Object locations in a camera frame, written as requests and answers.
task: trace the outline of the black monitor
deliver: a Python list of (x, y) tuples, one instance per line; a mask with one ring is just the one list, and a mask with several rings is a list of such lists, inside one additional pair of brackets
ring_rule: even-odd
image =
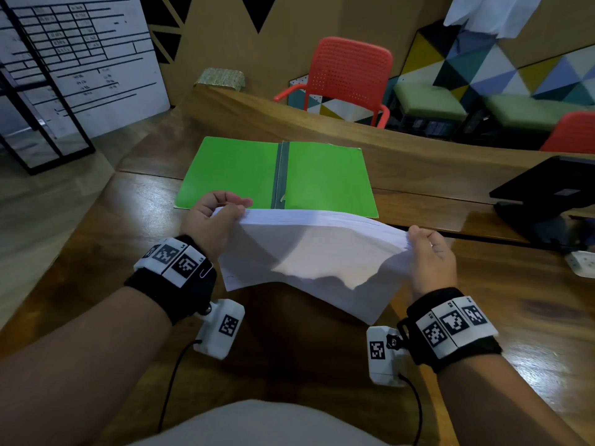
[(490, 192), (496, 213), (532, 242), (570, 246), (564, 211), (595, 204), (595, 160), (553, 156)]

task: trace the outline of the green cushion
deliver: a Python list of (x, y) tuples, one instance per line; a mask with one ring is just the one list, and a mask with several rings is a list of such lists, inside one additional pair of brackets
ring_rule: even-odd
[(504, 127), (551, 131), (558, 122), (554, 113), (531, 97), (498, 94), (485, 97), (484, 101)]
[(555, 100), (539, 100), (539, 103), (549, 112), (556, 116), (557, 120), (564, 114), (568, 114), (569, 112), (573, 111), (587, 111), (589, 108), (588, 106), (584, 106), (582, 104), (573, 104), (573, 103), (566, 103), (566, 102), (556, 102)]
[(398, 82), (393, 91), (403, 112), (408, 116), (458, 120), (467, 117), (467, 111), (448, 89), (416, 82)]

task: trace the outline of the hand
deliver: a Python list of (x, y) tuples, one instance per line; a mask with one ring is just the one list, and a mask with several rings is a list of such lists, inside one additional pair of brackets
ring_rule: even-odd
[(409, 227), (408, 237), (413, 247), (413, 301), (431, 291), (456, 286), (456, 258), (444, 237), (417, 225)]
[[(224, 207), (211, 217), (215, 208)], [(233, 224), (252, 206), (252, 199), (242, 199), (229, 191), (213, 191), (203, 195), (190, 208), (180, 234), (188, 235), (204, 251), (210, 261), (215, 261), (227, 244), (227, 236)]]

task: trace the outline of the chair armrest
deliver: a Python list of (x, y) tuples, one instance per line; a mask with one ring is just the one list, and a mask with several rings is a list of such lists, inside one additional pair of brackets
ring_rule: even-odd
[(289, 94), (291, 94), (293, 91), (296, 91), (298, 89), (306, 89), (306, 83), (301, 82), (299, 84), (294, 84), (293, 86), (288, 87), (287, 89), (285, 89), (283, 92), (281, 92), (280, 94), (277, 94), (272, 101), (273, 102), (278, 102), (279, 100), (284, 99), (285, 97), (287, 97)]
[(386, 122), (388, 122), (390, 118), (390, 110), (388, 107), (381, 104), (380, 109), (382, 110), (382, 117), (378, 121), (378, 125), (376, 125), (376, 128), (384, 128), (386, 126)]

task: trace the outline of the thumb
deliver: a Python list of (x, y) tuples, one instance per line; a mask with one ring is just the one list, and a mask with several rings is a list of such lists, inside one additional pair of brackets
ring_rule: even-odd
[(221, 211), (210, 219), (210, 222), (214, 229), (227, 232), (239, 219), (242, 218), (245, 212), (245, 207), (234, 203), (228, 203), (221, 209)]
[(417, 225), (412, 225), (411, 227), (409, 227), (407, 235), (409, 237), (409, 242), (411, 243), (413, 255), (415, 256), (416, 260), (434, 255), (434, 251), (432, 250), (432, 243), (424, 234), (424, 232), (420, 229), (420, 227), (418, 227)]

